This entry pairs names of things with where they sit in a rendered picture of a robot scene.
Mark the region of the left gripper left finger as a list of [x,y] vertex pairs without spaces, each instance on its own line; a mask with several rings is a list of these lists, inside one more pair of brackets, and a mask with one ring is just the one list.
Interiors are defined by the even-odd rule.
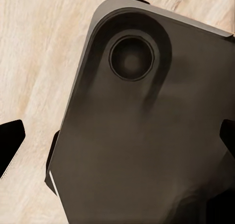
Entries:
[[24,139],[25,130],[20,119],[0,125],[0,178]]

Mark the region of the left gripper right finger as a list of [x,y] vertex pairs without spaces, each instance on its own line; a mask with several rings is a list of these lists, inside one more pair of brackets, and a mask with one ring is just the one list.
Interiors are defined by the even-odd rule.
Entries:
[[235,121],[224,119],[219,136],[235,159]]

